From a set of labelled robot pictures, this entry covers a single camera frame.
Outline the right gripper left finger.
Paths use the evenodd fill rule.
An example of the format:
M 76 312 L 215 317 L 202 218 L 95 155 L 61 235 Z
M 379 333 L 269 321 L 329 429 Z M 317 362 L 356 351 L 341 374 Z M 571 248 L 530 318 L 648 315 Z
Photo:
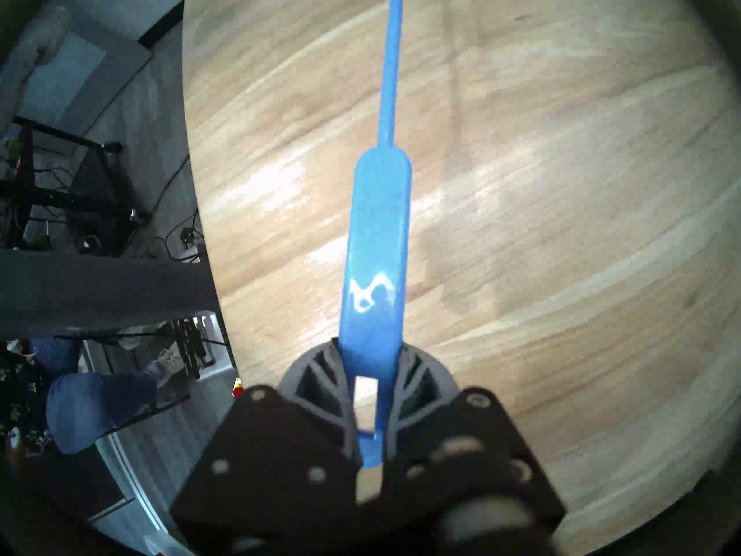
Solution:
M 311 348 L 277 387 L 245 388 L 170 514 L 197 555 L 313 555 L 353 511 L 362 465 L 339 342 Z

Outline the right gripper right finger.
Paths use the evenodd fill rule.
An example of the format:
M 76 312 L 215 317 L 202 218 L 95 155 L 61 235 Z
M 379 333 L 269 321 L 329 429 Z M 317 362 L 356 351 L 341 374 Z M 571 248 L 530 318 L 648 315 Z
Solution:
M 560 497 L 492 392 L 404 344 L 385 437 L 377 555 L 560 555 Z

